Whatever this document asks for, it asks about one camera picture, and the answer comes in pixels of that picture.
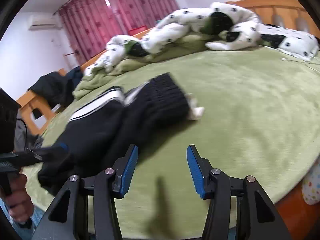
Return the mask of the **person's left hand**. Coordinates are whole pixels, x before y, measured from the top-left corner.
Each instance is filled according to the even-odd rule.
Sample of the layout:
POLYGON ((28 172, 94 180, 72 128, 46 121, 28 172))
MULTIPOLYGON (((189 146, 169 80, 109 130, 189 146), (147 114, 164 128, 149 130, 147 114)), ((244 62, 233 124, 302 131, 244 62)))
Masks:
POLYGON ((34 212, 34 205, 25 188, 26 183, 26 175, 19 174, 10 181, 11 195, 5 196, 1 191, 1 198, 9 207, 9 215, 18 223, 26 222, 34 212))

